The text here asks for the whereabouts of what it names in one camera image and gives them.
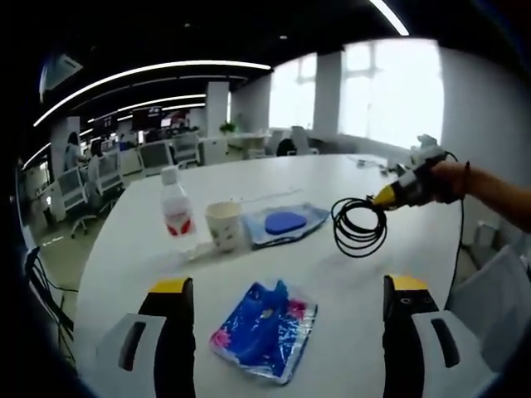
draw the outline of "ceiling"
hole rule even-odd
[[[523,73],[517,51],[497,22],[471,2],[386,3],[411,36],[434,38],[441,46],[472,52]],[[269,0],[261,4],[197,1],[153,10],[83,11],[82,21],[72,21],[63,17],[47,24],[42,54],[47,54],[48,60],[67,54],[83,68],[47,91],[42,102],[30,101],[27,110],[32,123],[52,105],[88,84],[141,66],[229,60],[274,67],[310,52],[336,51],[348,42],[398,36],[368,0]],[[266,73],[270,71],[237,66],[181,66],[113,80],[69,101],[38,127],[28,125],[32,139],[25,142],[22,157],[29,158],[47,143],[50,125],[66,115],[80,116],[83,129],[88,119],[121,107],[177,95],[205,94],[208,81],[227,80],[227,76],[231,76],[231,90],[236,90]],[[205,75],[220,77],[190,77]]]

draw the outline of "clear plastic bag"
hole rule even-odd
[[[317,314],[295,288],[278,280],[273,289],[254,283],[210,338],[220,357],[281,385],[290,382]]]

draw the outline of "bottle cap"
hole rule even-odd
[[[175,166],[165,167],[160,172],[160,177],[163,179],[163,185],[173,185],[178,181],[178,170]]]

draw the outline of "paper cup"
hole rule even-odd
[[[240,239],[241,206],[233,201],[208,205],[205,211],[208,230],[214,245],[220,251],[232,251]]]

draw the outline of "potted plant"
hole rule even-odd
[[[224,134],[234,133],[236,131],[236,125],[229,121],[225,121],[221,126],[219,126],[219,131]]]

